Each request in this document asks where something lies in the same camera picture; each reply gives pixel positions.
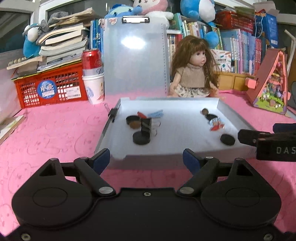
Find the cardboard box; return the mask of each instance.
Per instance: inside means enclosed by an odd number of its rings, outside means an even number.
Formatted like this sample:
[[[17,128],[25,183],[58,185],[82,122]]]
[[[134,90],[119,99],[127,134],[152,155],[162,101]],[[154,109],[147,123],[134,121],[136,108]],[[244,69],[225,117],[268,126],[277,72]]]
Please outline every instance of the cardboard box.
[[[273,1],[253,3],[256,12],[259,12],[262,9],[265,9],[266,13],[277,17],[279,10],[276,9],[276,6]]]
[[[256,12],[262,9],[266,11],[266,13],[257,13],[255,16],[257,26],[256,37],[259,37],[261,34],[268,40],[268,45],[277,48],[279,36],[276,17],[279,14],[279,10],[276,9],[273,1],[254,3],[253,5]]]

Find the white plush toy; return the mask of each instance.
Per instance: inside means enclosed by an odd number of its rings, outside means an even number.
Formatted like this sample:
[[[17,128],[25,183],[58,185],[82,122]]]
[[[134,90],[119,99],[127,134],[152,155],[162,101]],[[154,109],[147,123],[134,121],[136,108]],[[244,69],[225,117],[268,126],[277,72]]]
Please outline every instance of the white plush toy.
[[[168,7],[167,0],[134,0],[133,7],[137,6],[143,9],[142,15],[150,17],[151,23],[162,23],[169,28],[169,20],[173,19],[174,14],[165,12]]]

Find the metal clip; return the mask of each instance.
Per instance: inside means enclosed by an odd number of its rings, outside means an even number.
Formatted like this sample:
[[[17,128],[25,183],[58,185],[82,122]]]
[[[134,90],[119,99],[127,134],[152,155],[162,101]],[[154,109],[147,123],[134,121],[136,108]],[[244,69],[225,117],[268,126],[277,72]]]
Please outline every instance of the metal clip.
[[[123,16],[122,23],[150,23],[148,16]]]
[[[108,116],[112,118],[112,122],[115,121],[115,118],[116,118],[117,112],[118,112],[118,108],[112,108],[112,109],[110,110]]]

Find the red plastic basket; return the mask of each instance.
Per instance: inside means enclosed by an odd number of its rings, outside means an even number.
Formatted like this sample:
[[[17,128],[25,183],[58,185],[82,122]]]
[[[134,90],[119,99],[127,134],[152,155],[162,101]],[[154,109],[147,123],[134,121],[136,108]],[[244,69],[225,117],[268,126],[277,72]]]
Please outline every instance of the red plastic basket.
[[[215,23],[222,25],[219,26],[221,30],[239,28],[251,34],[254,32],[254,22],[254,19],[238,15],[231,11],[218,12],[215,18]]]
[[[15,85],[22,109],[88,99],[81,63],[18,79]]]

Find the pink toy house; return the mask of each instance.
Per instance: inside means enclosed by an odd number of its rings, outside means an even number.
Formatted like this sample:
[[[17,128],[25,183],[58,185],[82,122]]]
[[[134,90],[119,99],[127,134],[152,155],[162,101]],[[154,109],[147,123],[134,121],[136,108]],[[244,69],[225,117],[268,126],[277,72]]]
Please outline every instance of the pink toy house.
[[[247,98],[254,107],[286,114],[288,92],[287,64],[283,52],[268,49],[255,79],[246,78]]]

